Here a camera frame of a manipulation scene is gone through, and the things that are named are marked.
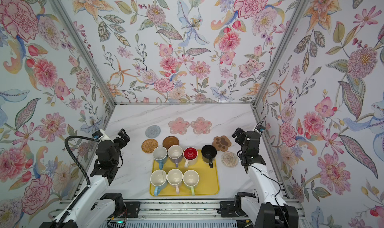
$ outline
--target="brown round coaster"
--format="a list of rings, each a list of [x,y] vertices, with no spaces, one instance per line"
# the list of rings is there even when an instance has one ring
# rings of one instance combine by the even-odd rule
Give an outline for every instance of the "brown round coaster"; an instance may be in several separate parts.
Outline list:
[[[145,153],[152,153],[153,150],[159,146],[159,143],[155,139],[147,139],[141,144],[141,149]]]
[[[164,139],[163,141],[163,147],[165,147],[167,150],[173,146],[173,145],[178,145],[179,144],[179,139],[175,136],[168,136]]]

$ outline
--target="white marble table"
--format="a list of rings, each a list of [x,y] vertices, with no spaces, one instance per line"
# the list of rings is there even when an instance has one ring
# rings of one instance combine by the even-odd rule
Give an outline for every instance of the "white marble table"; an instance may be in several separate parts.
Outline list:
[[[196,135],[193,128],[189,127],[185,135],[172,135],[169,132],[169,121],[177,117],[192,122],[199,116],[212,122],[209,134]],[[185,149],[193,146],[201,149],[206,144],[212,144],[215,136],[227,136],[232,146],[228,151],[236,153],[240,146],[231,137],[237,127],[243,130],[253,130],[256,121],[249,104],[218,104],[218,105],[118,105],[113,112],[106,133],[112,139],[117,136],[120,129],[124,128],[131,141],[122,149],[124,164],[119,169],[115,179],[107,192],[122,193],[124,199],[154,199],[149,194],[149,178],[152,173],[153,157],[141,150],[141,144],[148,139],[145,130],[151,125],[158,125],[161,133],[155,139],[162,145],[167,136],[176,136],[180,146]],[[194,198],[233,198],[238,191],[253,192],[252,182],[245,173],[240,162],[235,168],[227,168],[221,162],[218,151],[216,165],[220,191],[216,195],[195,196]],[[275,178],[271,161],[269,160],[265,145],[260,144],[260,154],[266,161],[270,176]],[[88,173],[93,169],[91,164]],[[192,198],[191,196],[158,197],[164,198]]]

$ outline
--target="wall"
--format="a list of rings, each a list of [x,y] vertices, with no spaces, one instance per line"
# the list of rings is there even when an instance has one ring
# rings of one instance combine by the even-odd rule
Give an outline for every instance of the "wall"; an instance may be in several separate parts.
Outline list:
[[[124,104],[252,101],[297,2],[61,1]]]
[[[312,0],[259,107],[314,228],[384,227],[383,9]]]
[[[0,227],[38,227],[81,173],[64,150],[111,114],[46,0],[0,0]],[[93,144],[70,146],[86,165]]]

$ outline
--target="yellow tray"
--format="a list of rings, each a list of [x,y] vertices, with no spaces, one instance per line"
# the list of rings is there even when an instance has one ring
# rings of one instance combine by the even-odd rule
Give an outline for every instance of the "yellow tray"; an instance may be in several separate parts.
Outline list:
[[[197,163],[193,166],[189,166],[188,168],[184,168],[185,158],[179,163],[179,169],[183,172],[183,174],[187,170],[195,170],[199,174],[199,183],[195,187],[195,195],[216,195],[219,191],[218,185],[218,177],[217,177],[217,169],[216,169],[216,160],[213,161],[213,168],[209,168],[209,164],[203,161],[201,156],[201,150],[197,150]],[[168,172],[172,169],[175,169],[175,163],[170,161],[168,158],[167,162],[164,164],[163,170],[168,174]],[[153,161],[152,172],[159,169],[159,164],[156,161]],[[155,187],[150,184],[149,193],[151,196],[155,196]],[[191,189],[187,188],[184,182],[181,182],[179,186],[180,194],[176,194],[176,189],[172,187],[170,184],[167,185],[166,188],[161,190],[159,197],[168,197],[168,196],[192,196]]]

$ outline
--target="brown paw print coaster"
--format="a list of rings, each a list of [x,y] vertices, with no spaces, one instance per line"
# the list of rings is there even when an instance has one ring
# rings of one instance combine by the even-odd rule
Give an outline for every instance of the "brown paw print coaster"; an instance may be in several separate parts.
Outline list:
[[[212,145],[218,151],[226,151],[228,150],[228,147],[232,146],[232,143],[226,136],[221,136],[221,137],[216,136],[214,138],[214,142],[212,142]]]
[[[168,136],[164,139],[163,141],[163,147],[165,147],[167,150],[173,146],[173,145],[178,145],[179,144],[179,139],[175,136]]]
[[[155,139],[147,139],[141,144],[141,149],[145,153],[152,153],[153,150],[159,146],[159,143]]]

